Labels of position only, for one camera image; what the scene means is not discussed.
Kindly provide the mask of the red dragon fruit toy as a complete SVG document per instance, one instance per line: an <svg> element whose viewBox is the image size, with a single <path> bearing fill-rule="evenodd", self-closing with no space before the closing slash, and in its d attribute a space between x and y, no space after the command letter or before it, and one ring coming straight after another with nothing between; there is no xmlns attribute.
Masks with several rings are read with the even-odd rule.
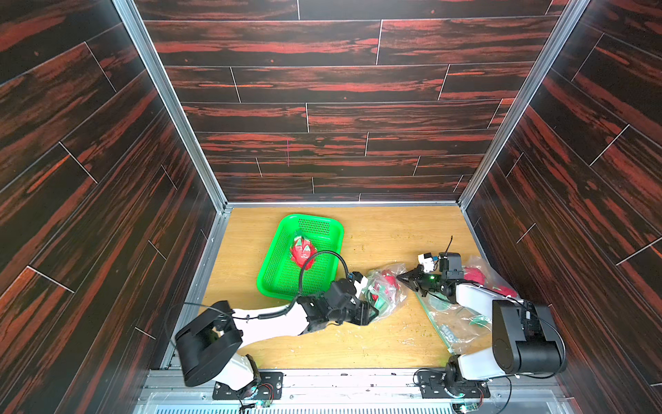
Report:
<svg viewBox="0 0 662 414"><path fill-rule="evenodd" d="M314 256L317 254L317 248L309 238L298 235L294 237L290 253L291 260L293 260L298 267L308 270L315 263Z"/></svg>
<svg viewBox="0 0 662 414"><path fill-rule="evenodd" d="M377 307L395 306L400 302L400 285L394 276L379 276L373 283L373 299Z"/></svg>

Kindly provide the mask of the clear zip-top bag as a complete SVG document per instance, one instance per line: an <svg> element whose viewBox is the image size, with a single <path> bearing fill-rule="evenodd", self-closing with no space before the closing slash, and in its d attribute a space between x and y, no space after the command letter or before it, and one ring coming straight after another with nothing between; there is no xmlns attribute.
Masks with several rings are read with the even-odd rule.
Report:
<svg viewBox="0 0 662 414"><path fill-rule="evenodd" d="M367 286L362 289L361 298L377 310L374 322L389 317L403 306L408 298L408 290L397 277L406 271L405 264L398 262L368 272Z"/></svg>
<svg viewBox="0 0 662 414"><path fill-rule="evenodd" d="M484 272L491 270L498 274L479 256L463 259L462 264L463 268L480 267ZM462 305L451 304L440 293L430 293L425 298L417 293L417 299L451 355L471 354L491 346L489 317Z"/></svg>

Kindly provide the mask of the green perforated plastic tray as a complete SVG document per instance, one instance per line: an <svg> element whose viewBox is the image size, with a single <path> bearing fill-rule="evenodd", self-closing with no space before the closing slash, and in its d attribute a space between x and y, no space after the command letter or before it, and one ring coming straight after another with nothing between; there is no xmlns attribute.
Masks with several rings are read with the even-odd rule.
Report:
<svg viewBox="0 0 662 414"><path fill-rule="evenodd" d="M293 299L325 292L335 280L344 227L334 219L292 214L279 223L257 279L258 291Z"/></svg>

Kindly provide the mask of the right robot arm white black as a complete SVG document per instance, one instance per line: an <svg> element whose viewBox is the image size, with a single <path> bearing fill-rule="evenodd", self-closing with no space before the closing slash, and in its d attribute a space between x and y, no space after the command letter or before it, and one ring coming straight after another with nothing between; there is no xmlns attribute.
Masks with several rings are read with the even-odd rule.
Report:
<svg viewBox="0 0 662 414"><path fill-rule="evenodd" d="M441 295L491 321L491 346L449 359L443 386L450 396L477 398L489 394L487 382L493 379L544 380L565 371L565 341L543 305L492 290L458 271L429 274L417 267L397 279L423 298Z"/></svg>

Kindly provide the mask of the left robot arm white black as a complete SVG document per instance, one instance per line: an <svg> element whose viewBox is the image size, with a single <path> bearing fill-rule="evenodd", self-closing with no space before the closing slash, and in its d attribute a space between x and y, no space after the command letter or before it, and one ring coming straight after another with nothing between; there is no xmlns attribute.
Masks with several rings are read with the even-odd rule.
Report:
<svg viewBox="0 0 662 414"><path fill-rule="evenodd" d="M367 326L378 316L368 302L335 290L262 310L233 310L227 301L216 302L175 335L184 384L194 387L217 381L239 391L258 381L254 361L240 355L240 349L315 333L331 324Z"/></svg>

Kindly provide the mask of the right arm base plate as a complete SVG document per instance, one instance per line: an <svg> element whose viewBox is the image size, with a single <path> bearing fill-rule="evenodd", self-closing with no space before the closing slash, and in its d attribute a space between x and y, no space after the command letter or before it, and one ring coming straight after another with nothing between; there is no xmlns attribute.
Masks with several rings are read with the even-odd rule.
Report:
<svg viewBox="0 0 662 414"><path fill-rule="evenodd" d="M414 384L419 388L423 398L450 398L450 400L484 400L491 392L484 381L468 381L459 374L447 374L442 369L421 368L413 374Z"/></svg>

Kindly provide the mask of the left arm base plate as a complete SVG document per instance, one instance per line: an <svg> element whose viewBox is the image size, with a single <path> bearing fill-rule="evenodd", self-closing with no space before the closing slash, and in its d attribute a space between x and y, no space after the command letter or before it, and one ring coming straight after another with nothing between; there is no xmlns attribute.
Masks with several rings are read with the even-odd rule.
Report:
<svg viewBox="0 0 662 414"><path fill-rule="evenodd" d="M255 379L237 390L217 381L212 393L212 399L216 401L238 400L238 398L262 401L280 400L283 386L283 372L260 370Z"/></svg>

